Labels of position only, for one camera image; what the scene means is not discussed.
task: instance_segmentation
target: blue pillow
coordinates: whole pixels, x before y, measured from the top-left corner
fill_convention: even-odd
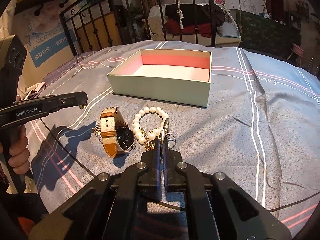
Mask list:
[[[238,29],[228,22],[224,22],[223,25],[218,27],[217,32],[221,37],[240,38]]]

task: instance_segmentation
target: brown leather strap loop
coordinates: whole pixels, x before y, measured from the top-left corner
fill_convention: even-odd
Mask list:
[[[117,132],[116,131],[101,132],[100,135],[102,138],[108,138],[108,137],[116,136]]]
[[[116,117],[116,114],[115,113],[103,113],[100,115],[100,119],[106,118],[106,117]]]

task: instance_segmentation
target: wooden panel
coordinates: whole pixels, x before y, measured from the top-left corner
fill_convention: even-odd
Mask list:
[[[107,24],[107,27],[109,30],[110,38],[112,39],[112,45],[113,46],[122,45],[119,31],[116,26],[116,20],[115,20],[113,13],[107,14],[104,17],[105,17],[106,24]],[[106,29],[104,27],[102,18],[95,19],[94,24],[95,24],[96,29],[98,30],[98,36],[99,36],[102,48],[109,47],[110,44],[108,43],[108,36],[107,36]],[[85,25],[85,29],[87,31],[90,44],[93,47],[92,48],[93,51],[100,50],[99,44],[97,41],[97,37],[93,33],[92,23]],[[78,35],[81,39],[81,44],[83,46],[84,52],[90,51],[89,44],[88,44],[88,41],[87,41],[86,36],[84,34],[83,28],[80,28],[77,31],[78,31]]]

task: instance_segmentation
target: black metal railing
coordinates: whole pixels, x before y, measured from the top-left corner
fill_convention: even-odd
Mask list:
[[[75,10],[75,7],[77,5],[79,5],[81,2],[83,1],[87,1],[87,3],[82,6],[77,12]],[[120,36],[120,40],[121,40],[121,43],[122,44],[127,44],[128,41],[129,43],[134,43],[134,42],[137,42],[137,41],[140,41],[140,40],[151,40],[152,38],[152,35],[150,33],[150,28],[149,28],[149,22],[148,22],[148,15],[149,15],[149,10],[148,10],[148,5],[145,4],[144,0],[140,0],[141,1],[141,14],[142,14],[142,18],[144,19],[145,21],[145,35],[144,37],[142,38],[138,38],[137,36],[137,30],[135,29],[135,26],[134,26],[134,15],[132,15],[129,7],[130,7],[130,4],[129,4],[129,1],[128,0],[125,0],[125,5],[126,5],[126,10],[127,10],[127,28],[129,29],[129,31],[127,32],[127,34],[123,34],[121,32],[121,28],[123,28],[123,26],[121,26],[121,21],[120,21],[120,15],[119,15],[119,11],[117,11],[116,9],[116,6],[115,6],[115,3],[114,3],[114,0],[77,0],[76,2],[74,2],[73,4],[71,4],[70,6],[68,6],[65,10],[63,10],[61,13],[60,13],[60,21],[61,21],[61,24],[62,24],[62,27],[64,29],[64,32],[66,34],[66,37],[67,37],[67,40],[68,40],[68,43],[70,45],[70,48],[71,48],[71,51],[73,53],[73,55],[77,55],[77,51],[76,51],[76,48],[74,46],[74,43],[73,43],[73,40],[71,38],[71,34],[69,32],[69,28],[68,28],[68,24],[71,26],[71,28],[73,29],[73,31],[75,32],[75,37],[76,37],[76,41],[79,45],[79,49],[80,51],[83,53],[84,52],[84,44],[82,43],[82,39],[81,37],[79,36],[79,31],[80,30],[83,30],[83,33],[84,33],[84,37],[87,41],[87,44],[88,44],[88,48],[90,51],[93,51],[93,46],[92,46],[92,43],[90,42],[90,38],[89,38],[89,34],[88,34],[88,31],[86,29],[86,25],[88,24],[92,24],[92,27],[93,27],[93,34],[94,34],[94,37],[97,41],[97,44],[99,46],[99,49],[103,49],[103,45],[101,43],[101,40],[100,40],[100,35],[99,35],[99,32],[101,30],[98,30],[98,28],[96,27],[96,24],[95,24],[95,21],[97,19],[100,19],[102,18],[102,21],[103,21],[103,26],[104,26],[104,30],[105,30],[105,33],[107,34],[107,38],[108,38],[108,44],[110,46],[113,46],[113,39],[111,38],[111,35],[110,35],[110,30],[108,28],[108,24],[107,24],[107,21],[105,19],[105,16],[107,16],[108,14],[110,13],[104,13],[103,12],[103,5],[102,3],[105,2],[105,1],[108,1],[108,5],[109,5],[109,9],[110,9],[110,13],[112,13],[114,15],[114,18],[115,18],[115,24],[118,28],[118,31],[119,31],[119,36]],[[198,32],[199,32],[199,28],[198,28],[198,20],[197,20],[197,10],[196,10],[196,2],[195,0],[192,0],[192,3],[194,5],[194,15],[195,15],[195,38],[196,38],[196,44],[198,44]],[[210,11],[211,11],[211,15],[214,13],[213,12],[213,5],[214,5],[214,0],[209,0],[209,4],[210,4]],[[163,9],[162,9],[162,4],[161,4],[161,0],[157,0],[157,5],[159,6],[159,9],[160,9],[160,14],[161,14],[161,21],[162,21],[162,32],[163,32],[163,35],[164,35],[164,40],[166,41],[167,40],[167,32],[166,32],[166,28],[165,28],[165,24],[164,24],[164,12],[163,12]],[[92,15],[92,8],[94,6],[98,6],[99,7],[99,10],[100,10],[100,16],[98,17],[93,17]],[[90,20],[86,23],[84,23],[84,20],[83,20],[83,14],[89,14],[90,16]],[[76,26],[75,24],[75,17],[79,17],[80,18],[80,26]],[[215,47],[215,33],[216,33],[216,27],[214,24],[211,24],[211,47]],[[181,30],[180,30],[180,41],[182,41],[182,33],[181,33]]]

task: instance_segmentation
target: silver screw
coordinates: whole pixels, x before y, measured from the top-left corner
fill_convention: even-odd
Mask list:
[[[146,166],[147,166],[147,165],[146,165],[144,162],[139,162],[139,163],[137,163],[137,168],[140,169],[140,170],[146,168]]]
[[[217,173],[216,173],[216,178],[217,178],[218,180],[223,180],[225,177],[226,177],[226,176],[224,175],[223,172],[217,172]]]
[[[185,169],[185,168],[187,167],[187,164],[184,163],[184,162],[179,162],[179,163],[177,164],[177,166],[178,166],[179,169]]]
[[[108,175],[107,173],[105,173],[105,172],[100,173],[100,174],[98,175],[98,179],[101,180],[101,181],[105,181],[105,180],[107,180],[108,178],[109,178],[109,175]]]

